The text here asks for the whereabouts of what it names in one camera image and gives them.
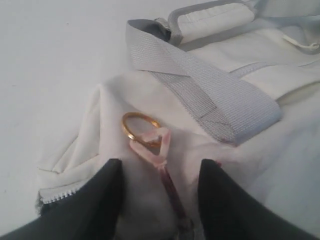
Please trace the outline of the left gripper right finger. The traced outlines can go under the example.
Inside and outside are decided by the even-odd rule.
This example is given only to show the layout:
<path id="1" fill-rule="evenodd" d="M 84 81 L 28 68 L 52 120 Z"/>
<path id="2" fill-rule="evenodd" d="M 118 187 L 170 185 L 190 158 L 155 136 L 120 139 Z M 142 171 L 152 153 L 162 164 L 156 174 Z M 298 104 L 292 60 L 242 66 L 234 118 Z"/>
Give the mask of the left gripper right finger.
<path id="1" fill-rule="evenodd" d="M 242 189 L 214 160 L 200 164 L 198 211 L 207 240 L 315 240 Z"/>

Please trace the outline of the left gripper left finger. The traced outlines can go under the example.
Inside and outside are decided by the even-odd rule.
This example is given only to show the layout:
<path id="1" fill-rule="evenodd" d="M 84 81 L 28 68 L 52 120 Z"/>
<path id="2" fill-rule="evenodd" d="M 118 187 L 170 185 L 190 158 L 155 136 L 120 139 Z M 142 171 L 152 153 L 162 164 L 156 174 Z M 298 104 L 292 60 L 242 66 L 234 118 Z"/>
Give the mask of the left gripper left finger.
<path id="1" fill-rule="evenodd" d="M 42 208 L 2 240 L 112 240 L 123 204 L 123 167 L 110 159 L 75 194 Z"/>

